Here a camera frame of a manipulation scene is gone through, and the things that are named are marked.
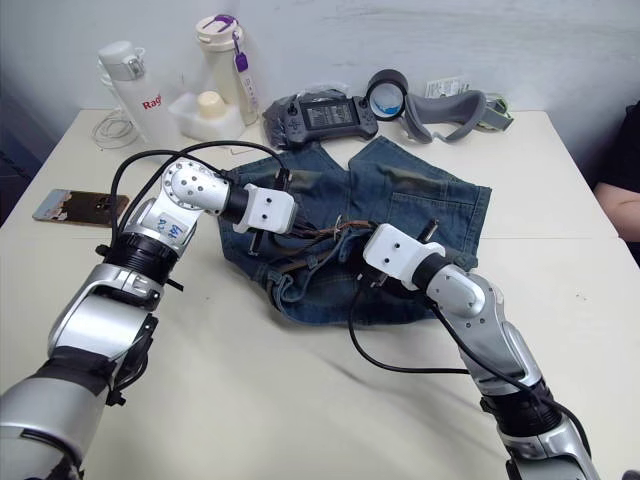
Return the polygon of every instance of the denim shorts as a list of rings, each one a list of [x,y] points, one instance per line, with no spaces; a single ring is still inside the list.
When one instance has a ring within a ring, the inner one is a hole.
[[[282,154],[291,170],[288,188],[298,216],[317,229],[336,222],[390,223],[417,238],[438,221],[432,241],[447,249],[465,270],[475,257],[491,189],[465,182],[429,165],[384,137],[377,137],[344,170],[318,143]],[[266,158],[228,172],[238,185],[273,188],[279,164]],[[372,229],[347,228],[311,247],[308,241],[265,235],[259,255],[250,255],[252,234],[238,234],[219,218],[222,249],[268,293],[271,303],[291,320],[313,325],[344,324],[362,272],[362,250]],[[367,289],[352,312],[355,323],[397,324],[432,318],[431,312],[391,289]]]

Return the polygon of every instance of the person's arm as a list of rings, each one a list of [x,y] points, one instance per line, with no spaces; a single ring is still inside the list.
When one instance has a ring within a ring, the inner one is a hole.
[[[601,182],[595,195],[620,237],[640,242],[640,193]]]

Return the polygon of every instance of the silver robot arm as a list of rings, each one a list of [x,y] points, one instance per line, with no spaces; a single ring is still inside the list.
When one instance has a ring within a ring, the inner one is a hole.
[[[446,317],[449,332],[491,370],[525,385],[522,391],[460,350],[492,414],[511,459],[512,480],[599,480],[575,425],[549,405],[553,397],[522,336],[504,316],[500,290],[479,275],[448,262],[444,248],[423,244],[389,224],[377,228],[364,250],[368,265],[426,294]]]
[[[80,478],[105,405],[145,371],[158,320],[151,314],[203,211],[234,229],[286,233],[296,205],[279,190],[234,187],[195,161],[178,160],[157,199],[140,206],[55,322],[49,359],[0,399],[0,478]]]

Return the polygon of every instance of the phone case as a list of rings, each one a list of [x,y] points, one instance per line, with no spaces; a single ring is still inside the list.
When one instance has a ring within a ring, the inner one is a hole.
[[[116,198],[118,216],[129,203],[125,195]],[[71,223],[74,225],[111,226],[111,206],[108,193],[52,190],[34,212],[35,220]]]

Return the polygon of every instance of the tape roll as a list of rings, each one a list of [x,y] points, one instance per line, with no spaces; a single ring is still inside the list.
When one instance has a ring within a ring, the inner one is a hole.
[[[373,115],[382,122],[398,118],[404,112],[408,90],[409,82],[402,73],[391,68],[380,70],[367,86],[366,97]]]

